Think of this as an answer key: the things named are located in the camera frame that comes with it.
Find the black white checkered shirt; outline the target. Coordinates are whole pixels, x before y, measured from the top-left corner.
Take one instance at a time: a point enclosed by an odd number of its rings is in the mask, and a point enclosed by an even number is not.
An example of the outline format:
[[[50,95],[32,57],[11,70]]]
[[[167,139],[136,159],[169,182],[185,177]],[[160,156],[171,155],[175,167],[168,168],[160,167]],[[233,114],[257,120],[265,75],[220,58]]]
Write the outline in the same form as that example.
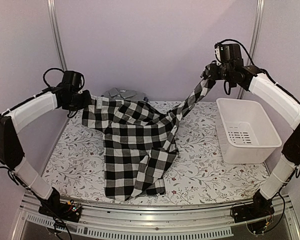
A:
[[[165,193],[163,176],[179,153],[175,136],[180,122],[212,89],[216,76],[212,62],[193,92],[165,113],[143,100],[91,100],[83,109],[82,124],[102,133],[107,198],[125,202]]]

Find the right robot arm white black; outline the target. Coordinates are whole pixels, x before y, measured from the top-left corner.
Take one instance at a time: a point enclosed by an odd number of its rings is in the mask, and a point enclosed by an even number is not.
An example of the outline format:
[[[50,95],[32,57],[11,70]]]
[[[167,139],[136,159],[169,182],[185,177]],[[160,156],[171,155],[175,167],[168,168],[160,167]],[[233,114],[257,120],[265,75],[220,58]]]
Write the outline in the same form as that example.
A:
[[[244,210],[252,218],[273,214],[272,199],[279,194],[292,177],[300,176],[300,102],[270,77],[269,73],[254,65],[232,68],[228,63],[212,61],[203,70],[202,79],[213,82],[224,80],[235,83],[247,92],[269,104],[293,130],[283,145],[281,156],[264,185],[253,195],[253,203]]]

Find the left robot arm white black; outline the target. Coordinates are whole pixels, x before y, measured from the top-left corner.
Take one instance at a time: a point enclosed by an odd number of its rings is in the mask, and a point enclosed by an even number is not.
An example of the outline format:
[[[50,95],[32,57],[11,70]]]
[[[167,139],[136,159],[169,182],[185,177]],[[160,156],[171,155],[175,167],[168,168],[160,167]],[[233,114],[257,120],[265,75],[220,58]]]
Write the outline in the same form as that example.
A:
[[[90,103],[88,90],[76,92],[54,87],[0,113],[0,168],[6,169],[13,181],[31,191],[53,217],[60,217],[65,211],[60,194],[28,162],[18,134],[46,113],[56,109],[77,112]]]

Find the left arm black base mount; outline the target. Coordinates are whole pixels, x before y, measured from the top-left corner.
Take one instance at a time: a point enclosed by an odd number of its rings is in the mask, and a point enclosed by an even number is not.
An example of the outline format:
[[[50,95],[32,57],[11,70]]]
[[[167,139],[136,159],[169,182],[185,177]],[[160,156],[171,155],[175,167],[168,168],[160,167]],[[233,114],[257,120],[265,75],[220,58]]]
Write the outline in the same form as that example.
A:
[[[75,203],[73,200],[67,202],[43,200],[38,212],[63,221],[78,223],[82,215],[82,204]]]

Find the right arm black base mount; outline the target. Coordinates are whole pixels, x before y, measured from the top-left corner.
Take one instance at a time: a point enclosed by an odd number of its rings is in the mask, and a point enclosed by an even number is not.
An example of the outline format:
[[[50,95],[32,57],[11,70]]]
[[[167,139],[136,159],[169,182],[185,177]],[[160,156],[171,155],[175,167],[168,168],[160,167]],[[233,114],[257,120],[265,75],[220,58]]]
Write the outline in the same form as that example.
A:
[[[235,223],[246,222],[263,217],[268,217],[275,213],[272,201],[243,203],[237,202],[230,209],[230,216]]]

